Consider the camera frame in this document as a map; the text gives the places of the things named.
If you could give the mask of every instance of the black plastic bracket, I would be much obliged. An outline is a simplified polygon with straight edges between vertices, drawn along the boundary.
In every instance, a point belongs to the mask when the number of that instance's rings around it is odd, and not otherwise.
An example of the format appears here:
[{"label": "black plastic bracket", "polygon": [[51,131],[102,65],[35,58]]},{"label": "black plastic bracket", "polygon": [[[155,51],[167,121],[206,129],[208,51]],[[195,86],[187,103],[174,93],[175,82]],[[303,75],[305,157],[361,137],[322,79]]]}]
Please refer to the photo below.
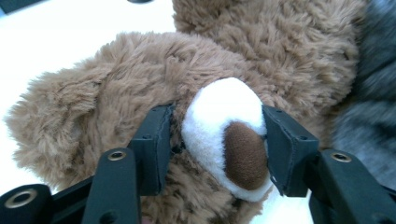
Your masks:
[{"label": "black plastic bracket", "polygon": [[306,167],[315,223],[396,223],[396,203],[355,156],[326,149]]},{"label": "black plastic bracket", "polygon": [[2,195],[0,223],[140,223],[140,196],[157,195],[165,186],[172,112],[171,105],[151,109],[128,147],[105,152],[95,176],[69,189],[51,196],[38,184]]},{"label": "black plastic bracket", "polygon": [[280,194],[305,197],[306,158],[318,151],[318,139],[284,111],[262,106],[267,134],[268,169]]}]

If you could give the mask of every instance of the plush toy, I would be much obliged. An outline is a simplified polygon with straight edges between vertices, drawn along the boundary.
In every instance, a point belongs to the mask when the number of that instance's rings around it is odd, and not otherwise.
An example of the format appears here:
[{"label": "plush toy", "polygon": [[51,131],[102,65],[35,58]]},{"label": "plush toy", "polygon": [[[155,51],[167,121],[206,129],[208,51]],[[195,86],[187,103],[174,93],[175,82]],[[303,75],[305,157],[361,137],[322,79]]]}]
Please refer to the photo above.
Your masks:
[{"label": "plush toy", "polygon": [[57,189],[94,175],[148,111],[173,104],[172,156],[153,223],[249,223],[271,190],[262,104],[330,145],[351,90],[365,1],[174,0],[179,33],[120,34],[32,81],[10,111],[15,153]]}]

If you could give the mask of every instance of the gray cloth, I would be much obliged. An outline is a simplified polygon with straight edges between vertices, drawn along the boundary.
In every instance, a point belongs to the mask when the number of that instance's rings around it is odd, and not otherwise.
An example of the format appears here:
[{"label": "gray cloth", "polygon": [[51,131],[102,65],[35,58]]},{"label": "gray cloth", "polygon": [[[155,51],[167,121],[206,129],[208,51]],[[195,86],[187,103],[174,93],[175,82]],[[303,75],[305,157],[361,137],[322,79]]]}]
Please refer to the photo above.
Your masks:
[{"label": "gray cloth", "polygon": [[396,0],[373,0],[361,37],[353,94],[336,121],[336,149],[357,156],[382,185],[396,189]]}]

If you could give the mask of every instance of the brown fur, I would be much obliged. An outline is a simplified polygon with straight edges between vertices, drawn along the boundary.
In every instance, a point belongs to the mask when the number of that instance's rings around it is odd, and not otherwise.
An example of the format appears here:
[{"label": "brown fur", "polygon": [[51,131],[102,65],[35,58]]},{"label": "brown fur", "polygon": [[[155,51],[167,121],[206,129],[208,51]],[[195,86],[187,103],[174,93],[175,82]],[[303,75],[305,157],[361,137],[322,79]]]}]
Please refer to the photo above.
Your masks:
[{"label": "brown fur", "polygon": [[[176,105],[171,141],[178,147],[195,93],[225,77],[323,136],[321,122],[355,74],[353,21],[363,5],[174,0],[178,30],[203,37],[121,34],[75,68],[33,81],[7,118],[20,146],[15,159],[64,189],[93,175],[104,151],[125,147],[146,113],[165,104]],[[170,162],[163,195],[143,198],[142,211],[155,223],[248,223],[261,204],[236,200],[183,152]]]},{"label": "brown fur", "polygon": [[254,190],[267,177],[262,138],[242,122],[233,122],[224,134],[225,173],[240,188]]},{"label": "brown fur", "polygon": [[356,74],[355,40],[365,4],[174,0],[174,10],[178,31],[209,37],[242,54],[261,74],[254,91],[263,101],[286,110],[328,147],[332,107],[350,92]]}]

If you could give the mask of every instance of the white table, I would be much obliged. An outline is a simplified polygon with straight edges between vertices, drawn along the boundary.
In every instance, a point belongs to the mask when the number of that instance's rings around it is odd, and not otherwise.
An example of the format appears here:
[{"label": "white table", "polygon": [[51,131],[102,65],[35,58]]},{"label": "white table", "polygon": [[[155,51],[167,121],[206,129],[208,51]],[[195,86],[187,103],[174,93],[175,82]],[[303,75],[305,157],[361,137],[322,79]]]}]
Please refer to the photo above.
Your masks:
[{"label": "white table", "polygon": [[[171,0],[132,4],[126,0],[50,0],[0,17],[0,117],[45,71],[72,67],[92,56],[119,32],[174,32]],[[0,121],[0,195],[21,185],[41,183],[16,167],[17,148]],[[252,223],[311,223],[306,199],[281,198],[274,190],[263,215]]]}]

